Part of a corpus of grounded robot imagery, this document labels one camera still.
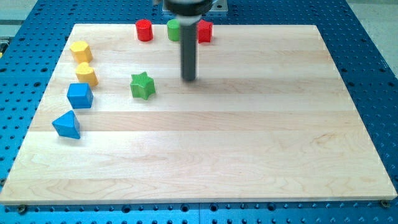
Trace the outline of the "black robot arm end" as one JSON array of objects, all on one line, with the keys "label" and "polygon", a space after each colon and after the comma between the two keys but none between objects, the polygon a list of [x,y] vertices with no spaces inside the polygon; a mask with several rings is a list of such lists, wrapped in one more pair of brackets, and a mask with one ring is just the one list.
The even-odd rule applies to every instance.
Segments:
[{"label": "black robot arm end", "polygon": [[173,14],[179,16],[199,16],[208,12],[212,0],[164,0],[164,6]]}]

